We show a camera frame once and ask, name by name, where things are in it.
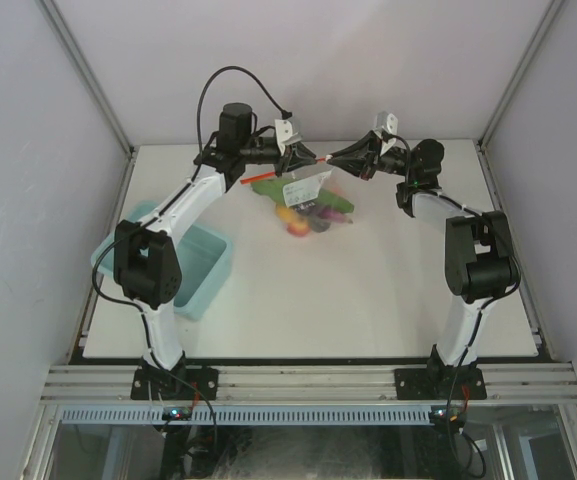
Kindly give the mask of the clear zip top bag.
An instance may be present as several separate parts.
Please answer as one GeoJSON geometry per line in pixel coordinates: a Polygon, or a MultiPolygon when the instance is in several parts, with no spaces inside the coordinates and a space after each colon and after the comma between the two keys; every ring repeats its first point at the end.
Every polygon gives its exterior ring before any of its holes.
{"type": "MultiPolygon", "coordinates": [[[[270,180],[270,179],[286,179],[286,180],[288,180],[289,183],[283,187],[283,196],[284,196],[284,201],[285,201],[285,207],[291,208],[296,212],[295,221],[297,221],[297,222],[307,221],[309,224],[309,218],[313,215],[313,213],[316,210],[318,210],[319,208],[324,207],[323,205],[317,205],[314,202],[310,202],[310,199],[314,199],[317,197],[321,188],[331,190],[331,191],[333,191],[339,195],[344,196],[346,199],[351,201],[347,197],[347,195],[343,192],[343,190],[339,187],[339,185],[337,184],[337,178],[334,175],[333,167],[331,165],[329,165],[328,162],[325,162],[323,159],[324,159],[324,157],[318,158],[317,159],[318,163],[316,165],[305,167],[303,169],[299,169],[299,170],[296,170],[296,171],[288,173],[288,174],[284,174],[281,177],[277,176],[273,172],[267,172],[267,173],[263,173],[263,174],[250,176],[248,178],[244,178],[243,180],[240,180],[239,183],[242,185],[248,186],[252,190],[251,184],[253,182],[257,182],[260,180],[270,180]]],[[[275,207],[278,204],[276,204],[273,200],[271,200],[270,198],[268,198],[266,196],[261,196],[261,197],[267,198],[269,201],[273,202],[274,214],[277,217],[277,215],[275,213],[275,207]]],[[[347,214],[347,215],[353,221],[354,212],[347,214]]],[[[287,231],[287,225],[288,224],[283,223],[279,218],[278,218],[278,220],[283,225],[284,230],[288,234],[290,234],[287,231]]],[[[336,225],[333,225],[331,228],[341,226],[341,225],[351,225],[351,224],[336,224],[336,225]]],[[[316,233],[316,232],[311,230],[308,235],[310,235],[310,234],[322,234],[322,233],[316,233]]]]}

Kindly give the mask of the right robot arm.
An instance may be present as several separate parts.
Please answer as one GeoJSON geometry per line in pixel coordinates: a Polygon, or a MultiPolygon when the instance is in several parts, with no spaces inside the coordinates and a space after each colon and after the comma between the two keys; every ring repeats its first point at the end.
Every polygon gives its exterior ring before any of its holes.
{"type": "Polygon", "coordinates": [[[444,235],[444,275],[453,301],[439,341],[429,359],[427,385],[436,397],[460,391],[463,375],[477,361],[478,337],[492,305],[521,283],[506,215],[477,211],[447,195],[439,185],[444,145],[424,139],[415,147],[385,131],[326,156],[346,173],[370,180],[377,172],[399,175],[395,199],[409,217],[444,235]]]}

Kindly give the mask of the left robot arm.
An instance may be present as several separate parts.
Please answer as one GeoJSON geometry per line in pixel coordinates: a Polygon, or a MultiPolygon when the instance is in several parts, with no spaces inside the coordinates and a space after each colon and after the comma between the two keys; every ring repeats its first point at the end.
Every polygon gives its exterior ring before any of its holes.
{"type": "Polygon", "coordinates": [[[281,176],[316,163],[301,143],[297,122],[283,110],[270,136],[253,132],[252,108],[228,103],[218,128],[199,146],[192,175],[149,214],[121,221],[114,232],[113,279],[135,306],[146,330],[144,359],[159,368],[152,388],[164,399],[183,395],[187,376],[176,367],[185,356],[175,325],[174,298],[183,274],[176,247],[199,216],[228,193],[249,165],[270,165],[281,176]]]}

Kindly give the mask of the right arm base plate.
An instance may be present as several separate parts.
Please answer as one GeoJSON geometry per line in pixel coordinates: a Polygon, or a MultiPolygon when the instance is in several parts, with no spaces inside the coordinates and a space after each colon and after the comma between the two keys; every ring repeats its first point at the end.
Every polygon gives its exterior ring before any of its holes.
{"type": "Polygon", "coordinates": [[[453,369],[434,374],[428,368],[394,370],[394,385],[399,400],[485,400],[488,397],[479,368],[453,369]]]}

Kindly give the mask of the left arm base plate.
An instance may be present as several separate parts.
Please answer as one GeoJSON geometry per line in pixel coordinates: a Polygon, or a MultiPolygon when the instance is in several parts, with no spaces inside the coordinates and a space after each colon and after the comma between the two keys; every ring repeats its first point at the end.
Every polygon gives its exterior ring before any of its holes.
{"type": "Polygon", "coordinates": [[[150,365],[139,367],[132,380],[130,399],[199,400],[217,397],[219,371],[214,368],[187,368],[173,377],[169,372],[150,365]]]}

